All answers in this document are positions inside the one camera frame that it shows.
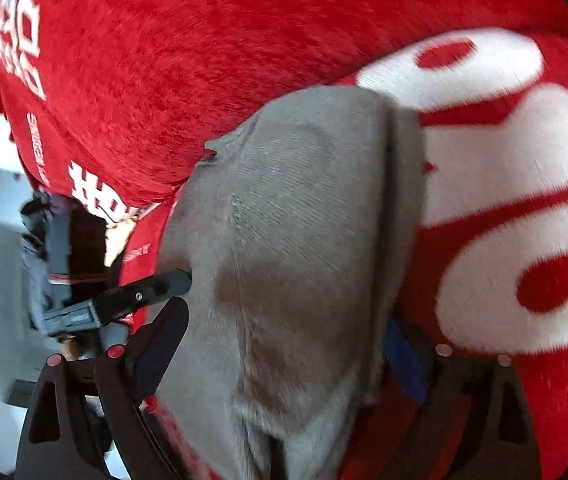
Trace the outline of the person's left hand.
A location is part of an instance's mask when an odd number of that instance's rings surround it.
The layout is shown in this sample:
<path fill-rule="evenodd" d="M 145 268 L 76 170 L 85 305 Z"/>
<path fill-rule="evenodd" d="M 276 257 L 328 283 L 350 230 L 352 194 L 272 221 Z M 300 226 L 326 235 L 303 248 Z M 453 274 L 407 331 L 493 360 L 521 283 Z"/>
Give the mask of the person's left hand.
<path fill-rule="evenodd" d="M 63 339 L 61 352 L 68 361 L 78 361 L 84 356 L 84 350 L 76 338 Z"/>

